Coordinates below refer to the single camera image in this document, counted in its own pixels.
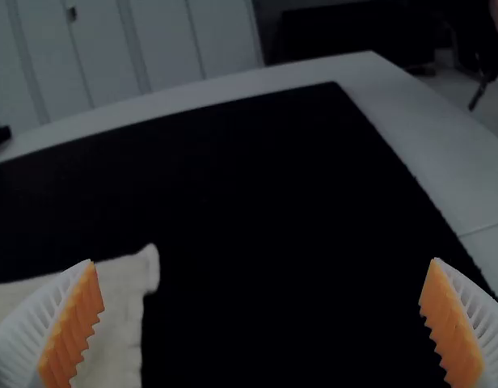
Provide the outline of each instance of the black foam mat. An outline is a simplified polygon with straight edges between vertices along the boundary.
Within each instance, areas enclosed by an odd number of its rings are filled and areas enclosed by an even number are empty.
[[[417,305],[444,218],[328,83],[0,164],[0,282],[153,242],[143,386],[444,386]]]

